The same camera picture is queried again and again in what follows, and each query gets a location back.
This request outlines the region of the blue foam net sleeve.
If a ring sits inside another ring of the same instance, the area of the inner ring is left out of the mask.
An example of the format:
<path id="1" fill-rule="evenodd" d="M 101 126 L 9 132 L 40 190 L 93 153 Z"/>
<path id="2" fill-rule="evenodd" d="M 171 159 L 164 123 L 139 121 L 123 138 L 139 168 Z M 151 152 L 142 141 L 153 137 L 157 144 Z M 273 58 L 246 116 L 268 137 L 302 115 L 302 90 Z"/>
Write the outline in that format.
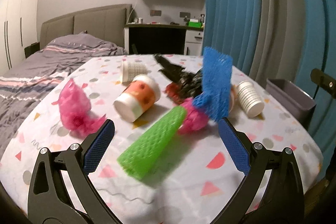
<path id="1" fill-rule="evenodd" d="M 203 52 L 202 93 L 193 106 L 213 121 L 229 114 L 232 76 L 232 57 L 206 47 Z"/>

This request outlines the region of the grid paper cup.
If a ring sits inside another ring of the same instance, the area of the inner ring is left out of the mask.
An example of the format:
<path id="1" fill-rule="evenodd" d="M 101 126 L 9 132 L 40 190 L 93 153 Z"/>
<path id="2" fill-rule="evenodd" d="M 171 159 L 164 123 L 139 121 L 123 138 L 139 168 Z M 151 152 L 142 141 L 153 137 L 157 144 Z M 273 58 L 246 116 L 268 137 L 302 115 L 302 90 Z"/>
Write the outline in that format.
<path id="1" fill-rule="evenodd" d="M 143 64 L 123 61 L 121 66 L 121 82 L 128 83 L 137 75 L 147 75 L 147 67 Z"/>
<path id="2" fill-rule="evenodd" d="M 264 110 L 264 101 L 258 94 L 254 84 L 242 81 L 236 87 L 238 101 L 248 118 L 254 118 Z"/>

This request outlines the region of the black plastic bag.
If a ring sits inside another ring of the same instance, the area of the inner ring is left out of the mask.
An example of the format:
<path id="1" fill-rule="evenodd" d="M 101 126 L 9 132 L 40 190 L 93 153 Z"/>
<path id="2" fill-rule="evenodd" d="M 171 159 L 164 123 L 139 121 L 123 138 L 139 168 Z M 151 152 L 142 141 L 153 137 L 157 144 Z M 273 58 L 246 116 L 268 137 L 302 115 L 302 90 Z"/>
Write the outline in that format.
<path id="1" fill-rule="evenodd" d="M 163 55 L 155 54 L 156 62 L 162 66 L 159 70 L 171 81 L 165 88 L 165 94 L 177 105 L 187 98 L 195 98 L 202 93 L 202 69 L 197 73 L 188 72 L 180 65 L 171 63 Z"/>

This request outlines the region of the pink plastic bag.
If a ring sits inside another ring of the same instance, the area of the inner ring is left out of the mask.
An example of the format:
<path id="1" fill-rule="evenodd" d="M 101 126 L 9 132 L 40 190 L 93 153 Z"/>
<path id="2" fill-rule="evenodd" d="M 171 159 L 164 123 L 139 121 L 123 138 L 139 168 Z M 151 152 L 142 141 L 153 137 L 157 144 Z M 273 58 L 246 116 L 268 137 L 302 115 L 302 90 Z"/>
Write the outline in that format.
<path id="1" fill-rule="evenodd" d="M 92 112 L 90 99 L 74 79 L 69 79 L 61 90 L 58 107 L 62 125 L 77 138 L 95 133 L 106 121 L 106 115 L 99 117 Z"/>
<path id="2" fill-rule="evenodd" d="M 180 135 L 199 131 L 208 124 L 208 116 L 196 107 L 194 107 L 192 98 L 185 99 L 181 106 L 186 109 L 187 115 L 185 117 L 185 120 L 183 121 L 183 124 L 178 130 L 178 133 Z"/>

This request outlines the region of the green box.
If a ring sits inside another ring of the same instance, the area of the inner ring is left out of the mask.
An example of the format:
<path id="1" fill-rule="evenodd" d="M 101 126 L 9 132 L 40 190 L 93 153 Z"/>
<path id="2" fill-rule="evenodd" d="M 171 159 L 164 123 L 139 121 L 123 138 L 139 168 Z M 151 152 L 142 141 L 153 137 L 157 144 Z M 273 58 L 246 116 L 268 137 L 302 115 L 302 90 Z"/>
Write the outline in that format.
<path id="1" fill-rule="evenodd" d="M 188 26 L 193 28 L 201 28 L 202 22 L 199 19 L 190 19 L 188 22 Z"/>

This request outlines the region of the blue grey curtain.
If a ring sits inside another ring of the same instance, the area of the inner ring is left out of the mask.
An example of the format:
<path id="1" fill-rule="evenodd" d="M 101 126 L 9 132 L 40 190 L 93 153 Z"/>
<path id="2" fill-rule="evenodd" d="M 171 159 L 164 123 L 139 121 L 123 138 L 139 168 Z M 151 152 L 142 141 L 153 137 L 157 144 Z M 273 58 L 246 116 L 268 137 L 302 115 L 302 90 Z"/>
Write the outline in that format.
<path id="1" fill-rule="evenodd" d="M 323 177 L 335 151 L 335 96 L 310 74 L 335 77 L 335 0 L 205 0 L 205 8 L 205 47 L 230 55 L 261 86 L 286 79 L 315 98 L 308 133 Z"/>

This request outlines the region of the grey upholstered headboard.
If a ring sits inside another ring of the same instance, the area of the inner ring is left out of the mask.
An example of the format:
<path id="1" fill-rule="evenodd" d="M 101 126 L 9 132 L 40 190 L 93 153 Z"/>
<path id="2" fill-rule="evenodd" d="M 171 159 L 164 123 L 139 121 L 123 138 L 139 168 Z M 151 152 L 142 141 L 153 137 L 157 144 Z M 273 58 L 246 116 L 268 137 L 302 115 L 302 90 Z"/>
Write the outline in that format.
<path id="1" fill-rule="evenodd" d="M 131 4 L 102 6 L 50 19 L 41 26 L 40 46 L 44 48 L 53 39 L 61 36 L 86 32 L 96 38 L 123 47 L 123 29 L 131 9 Z"/>

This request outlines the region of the white wardrobe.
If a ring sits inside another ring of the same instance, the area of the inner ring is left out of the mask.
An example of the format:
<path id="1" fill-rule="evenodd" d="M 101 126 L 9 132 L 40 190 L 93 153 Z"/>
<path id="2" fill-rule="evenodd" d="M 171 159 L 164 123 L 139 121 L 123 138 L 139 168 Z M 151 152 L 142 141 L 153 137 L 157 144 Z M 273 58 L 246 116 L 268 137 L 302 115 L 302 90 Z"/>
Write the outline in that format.
<path id="1" fill-rule="evenodd" d="M 1 0 L 1 75 L 25 59 L 25 47 L 38 41 L 38 0 Z"/>

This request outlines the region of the bed with grey bedding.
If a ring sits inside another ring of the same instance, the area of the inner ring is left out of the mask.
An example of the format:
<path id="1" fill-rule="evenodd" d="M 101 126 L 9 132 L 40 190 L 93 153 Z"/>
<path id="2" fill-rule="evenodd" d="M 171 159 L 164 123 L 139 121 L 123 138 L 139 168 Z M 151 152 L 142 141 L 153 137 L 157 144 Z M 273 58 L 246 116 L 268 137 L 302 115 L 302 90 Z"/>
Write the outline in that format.
<path id="1" fill-rule="evenodd" d="M 1 76 L 1 153 L 34 108 L 92 57 L 121 56 L 115 43 L 80 33 L 52 40 Z"/>

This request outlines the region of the patterned white tablecloth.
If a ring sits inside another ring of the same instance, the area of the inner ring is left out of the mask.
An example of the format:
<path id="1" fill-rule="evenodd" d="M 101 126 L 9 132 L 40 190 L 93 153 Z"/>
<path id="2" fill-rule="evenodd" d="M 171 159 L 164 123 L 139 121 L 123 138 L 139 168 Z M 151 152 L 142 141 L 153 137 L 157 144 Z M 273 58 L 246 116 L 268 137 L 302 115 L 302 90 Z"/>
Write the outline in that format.
<path id="1" fill-rule="evenodd" d="M 122 61 L 145 64 L 162 91 L 161 99 L 134 123 L 122 120 L 113 107 L 126 88 L 120 81 Z M 114 214 L 123 223 L 210 223 L 244 177 L 236 169 L 213 121 L 202 131 L 175 135 L 146 180 L 129 177 L 117 162 L 127 147 L 174 107 L 164 93 L 169 80 L 160 69 L 151 55 L 106 56 L 92 58 L 68 77 L 67 73 L 53 74 L 53 78 L 60 76 L 55 82 L 59 85 L 43 100 L 38 95 L 38 106 L 27 110 L 26 120 L 14 127 L 14 138 L 5 144 L 1 158 L 1 183 L 17 205 L 27 211 L 30 179 L 41 148 L 60 151 L 72 143 L 81 143 L 62 125 L 57 103 L 60 91 L 73 78 L 90 98 L 93 112 L 99 117 L 106 114 L 116 127 L 104 157 L 89 175 Z M 261 86 L 253 85 L 265 104 L 262 114 L 248 118 L 236 101 L 229 120 L 251 142 L 260 142 L 276 151 L 290 147 L 306 192 L 321 170 L 321 150 L 285 108 Z"/>

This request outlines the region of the orange apple paper cup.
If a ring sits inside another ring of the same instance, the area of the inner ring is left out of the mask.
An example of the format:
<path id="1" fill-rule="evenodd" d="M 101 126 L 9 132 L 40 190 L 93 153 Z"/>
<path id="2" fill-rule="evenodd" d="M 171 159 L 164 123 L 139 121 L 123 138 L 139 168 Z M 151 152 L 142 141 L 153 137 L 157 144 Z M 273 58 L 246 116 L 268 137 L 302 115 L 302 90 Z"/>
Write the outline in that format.
<path id="1" fill-rule="evenodd" d="M 148 75 L 137 75 L 115 99 L 113 106 L 125 121 L 133 123 L 161 98 L 161 89 Z"/>

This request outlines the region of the white drawer cabinet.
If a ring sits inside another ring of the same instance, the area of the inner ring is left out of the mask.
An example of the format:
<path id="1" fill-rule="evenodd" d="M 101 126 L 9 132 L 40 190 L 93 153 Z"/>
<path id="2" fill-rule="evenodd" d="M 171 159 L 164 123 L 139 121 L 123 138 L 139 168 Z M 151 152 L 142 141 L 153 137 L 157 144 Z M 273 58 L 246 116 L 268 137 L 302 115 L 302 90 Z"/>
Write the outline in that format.
<path id="1" fill-rule="evenodd" d="M 185 37 L 184 55 L 200 56 L 203 47 L 203 32 L 196 30 L 187 30 Z"/>

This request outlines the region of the green foam net sleeve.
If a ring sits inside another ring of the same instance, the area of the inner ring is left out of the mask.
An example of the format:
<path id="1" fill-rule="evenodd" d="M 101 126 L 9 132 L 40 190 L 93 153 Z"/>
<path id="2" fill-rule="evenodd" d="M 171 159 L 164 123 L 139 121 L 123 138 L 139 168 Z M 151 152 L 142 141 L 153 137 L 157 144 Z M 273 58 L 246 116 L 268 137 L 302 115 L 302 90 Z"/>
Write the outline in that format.
<path id="1" fill-rule="evenodd" d="M 175 106 L 147 129 L 117 158 L 124 172 L 142 180 L 153 168 L 163 150 L 183 124 L 187 110 Z"/>

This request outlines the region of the dark desk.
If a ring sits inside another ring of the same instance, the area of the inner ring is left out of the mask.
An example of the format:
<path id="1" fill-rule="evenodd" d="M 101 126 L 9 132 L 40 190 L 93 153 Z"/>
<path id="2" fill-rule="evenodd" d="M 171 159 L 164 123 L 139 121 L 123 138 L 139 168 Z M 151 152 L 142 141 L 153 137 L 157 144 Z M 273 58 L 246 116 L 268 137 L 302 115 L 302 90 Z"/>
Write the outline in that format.
<path id="1" fill-rule="evenodd" d="M 127 24 L 124 47 L 130 55 L 184 55 L 187 30 L 203 32 L 202 28 L 172 24 Z"/>

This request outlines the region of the purple plastic trash bin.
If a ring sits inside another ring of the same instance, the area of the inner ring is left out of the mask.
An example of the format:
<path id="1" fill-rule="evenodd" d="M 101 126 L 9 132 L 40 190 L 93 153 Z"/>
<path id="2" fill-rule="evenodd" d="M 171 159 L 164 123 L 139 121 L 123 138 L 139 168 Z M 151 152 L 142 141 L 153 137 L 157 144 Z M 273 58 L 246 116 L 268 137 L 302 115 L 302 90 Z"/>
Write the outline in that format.
<path id="1" fill-rule="evenodd" d="M 307 129 L 316 108 L 315 100 L 291 81 L 266 79 L 266 91 Z"/>

